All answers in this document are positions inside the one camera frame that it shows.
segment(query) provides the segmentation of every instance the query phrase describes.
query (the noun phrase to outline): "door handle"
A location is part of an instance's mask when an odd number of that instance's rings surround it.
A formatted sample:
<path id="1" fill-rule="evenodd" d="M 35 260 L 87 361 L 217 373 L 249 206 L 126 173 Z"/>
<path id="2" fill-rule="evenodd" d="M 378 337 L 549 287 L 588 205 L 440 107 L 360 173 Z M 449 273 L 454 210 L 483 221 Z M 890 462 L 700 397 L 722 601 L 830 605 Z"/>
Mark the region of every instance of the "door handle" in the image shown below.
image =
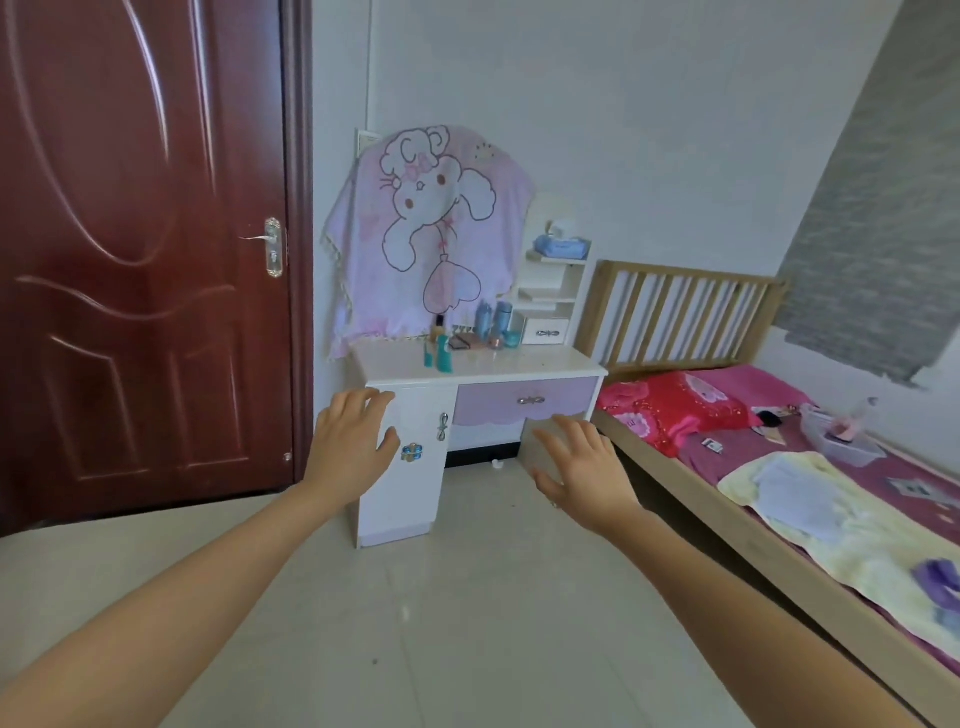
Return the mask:
<path id="1" fill-rule="evenodd" d="M 283 275 L 283 226 L 275 217 L 268 217 L 263 224 L 263 234 L 241 237 L 241 240 L 264 240 L 267 252 L 267 273 L 278 279 Z"/>

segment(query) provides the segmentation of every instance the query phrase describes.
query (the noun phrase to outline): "gray wallpaper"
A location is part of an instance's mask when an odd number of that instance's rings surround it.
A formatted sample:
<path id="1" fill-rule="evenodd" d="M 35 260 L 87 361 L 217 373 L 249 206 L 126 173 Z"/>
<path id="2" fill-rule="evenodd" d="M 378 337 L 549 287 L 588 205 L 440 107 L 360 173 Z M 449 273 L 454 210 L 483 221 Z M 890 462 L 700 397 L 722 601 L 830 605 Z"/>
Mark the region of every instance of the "gray wallpaper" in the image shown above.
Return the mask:
<path id="1" fill-rule="evenodd" d="M 907 382 L 960 325 L 960 2 L 905 0 L 780 269 L 787 341 Z"/>

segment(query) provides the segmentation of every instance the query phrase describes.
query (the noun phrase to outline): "floor tile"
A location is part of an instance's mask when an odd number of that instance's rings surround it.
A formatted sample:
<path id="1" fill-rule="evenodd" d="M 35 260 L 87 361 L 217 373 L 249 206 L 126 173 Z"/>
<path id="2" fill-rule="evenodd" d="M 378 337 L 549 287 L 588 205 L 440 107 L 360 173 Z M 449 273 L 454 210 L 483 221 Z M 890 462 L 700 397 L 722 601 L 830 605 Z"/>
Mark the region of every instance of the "floor tile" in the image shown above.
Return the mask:
<path id="1" fill-rule="evenodd" d="M 391 606 L 313 630 L 234 638 L 164 728 L 421 728 Z"/>
<path id="2" fill-rule="evenodd" d="M 357 550 L 346 516 L 334 519 L 294 554 L 253 607 L 239 634 L 291 632 L 392 603 L 383 557 L 376 548 Z"/>
<path id="3" fill-rule="evenodd" d="M 645 725 L 548 570 L 410 595 L 400 613 L 427 728 Z"/>
<path id="4" fill-rule="evenodd" d="M 0 540 L 0 682 L 272 497 Z M 167 726 L 749 723 L 656 590 L 516 462 L 447 473 L 426 537 L 294 555 Z"/>
<path id="5" fill-rule="evenodd" d="M 590 538 L 512 460 L 502 471 L 486 464 L 447 471 L 433 531 L 373 550 L 382 549 L 391 583 L 404 595 L 547 561 Z"/>
<path id="6" fill-rule="evenodd" d="M 0 680 L 270 498 L 53 526 L 0 540 Z"/>
<path id="7" fill-rule="evenodd" d="M 669 607 L 626 558 L 615 552 L 573 557 L 554 569 L 564 602 L 602 644 L 656 728 L 750 727 Z"/>

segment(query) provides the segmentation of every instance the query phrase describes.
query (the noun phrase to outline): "finger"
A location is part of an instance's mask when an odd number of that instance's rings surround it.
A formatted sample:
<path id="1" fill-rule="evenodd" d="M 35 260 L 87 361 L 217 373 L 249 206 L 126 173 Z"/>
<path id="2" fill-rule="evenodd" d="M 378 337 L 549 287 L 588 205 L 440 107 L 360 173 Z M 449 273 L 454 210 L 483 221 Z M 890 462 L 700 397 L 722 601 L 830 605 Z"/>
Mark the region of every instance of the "finger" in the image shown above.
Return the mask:
<path id="1" fill-rule="evenodd" d="M 347 395 L 349 391 L 337 392 L 330 400 L 330 406 L 327 408 L 327 420 L 339 420 L 344 414 L 344 406 L 347 404 Z"/>
<path id="2" fill-rule="evenodd" d="M 317 424 L 313 428 L 313 431 L 316 433 L 322 426 L 326 424 L 327 418 L 330 416 L 330 408 L 323 410 L 319 415 L 317 415 Z"/>
<path id="3" fill-rule="evenodd" d="M 580 429 L 584 431 L 584 437 L 587 438 L 587 442 L 591 448 L 597 450 L 603 449 L 603 441 L 600 439 L 600 433 L 597 432 L 597 428 L 593 426 L 593 423 L 587 420 L 581 420 Z"/>
<path id="4" fill-rule="evenodd" d="M 400 449 L 400 436 L 396 434 L 396 427 L 389 427 L 383 433 L 383 442 L 376 449 L 376 456 L 381 460 L 384 472 L 394 462 L 396 451 Z"/>
<path id="5" fill-rule="evenodd" d="M 390 404 L 393 400 L 396 399 L 396 394 L 393 392 L 376 392 L 375 395 L 370 400 L 370 403 L 367 405 L 367 409 L 363 414 L 363 419 L 365 422 L 369 422 L 370 426 L 376 426 L 376 431 L 380 431 L 380 426 L 383 424 L 383 416 L 387 412 L 387 405 Z"/>
<path id="6" fill-rule="evenodd" d="M 566 446 L 566 443 L 557 437 L 552 432 L 547 432 L 545 429 L 535 429 L 534 437 L 540 440 L 540 444 L 543 445 L 546 449 L 547 454 L 550 455 L 550 458 L 556 463 L 557 467 L 560 470 L 564 469 L 572 455 L 570 454 L 569 448 Z"/>
<path id="7" fill-rule="evenodd" d="M 344 405 L 344 415 L 352 418 L 360 417 L 367 406 L 367 400 L 379 393 L 380 390 L 373 387 L 350 391 L 347 394 L 347 403 Z"/>
<path id="8" fill-rule="evenodd" d="M 584 434 L 576 420 L 566 415 L 554 415 L 553 421 L 564 431 L 566 441 L 570 445 L 570 452 L 582 452 L 589 448 L 587 435 Z"/>
<path id="9" fill-rule="evenodd" d="M 548 474 L 541 470 L 534 469 L 531 473 L 534 482 L 537 484 L 537 490 L 543 493 L 551 503 L 560 504 L 566 498 L 566 489 Z"/>

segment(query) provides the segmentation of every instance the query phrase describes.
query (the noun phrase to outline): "small shelf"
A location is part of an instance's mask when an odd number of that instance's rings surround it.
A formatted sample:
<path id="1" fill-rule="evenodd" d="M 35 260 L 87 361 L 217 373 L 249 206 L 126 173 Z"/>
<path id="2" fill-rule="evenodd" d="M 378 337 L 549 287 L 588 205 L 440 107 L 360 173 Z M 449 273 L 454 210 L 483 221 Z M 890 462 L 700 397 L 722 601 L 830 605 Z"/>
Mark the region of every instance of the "small shelf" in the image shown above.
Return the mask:
<path id="1" fill-rule="evenodd" d="M 531 303 L 577 303 L 577 295 L 565 295 L 561 288 L 520 288 L 516 291 L 522 301 Z"/>
<path id="2" fill-rule="evenodd" d="M 587 265 L 585 260 L 572 260 L 565 257 L 547 257 L 537 251 L 527 251 L 527 260 L 533 263 L 549 263 L 551 265 Z"/>

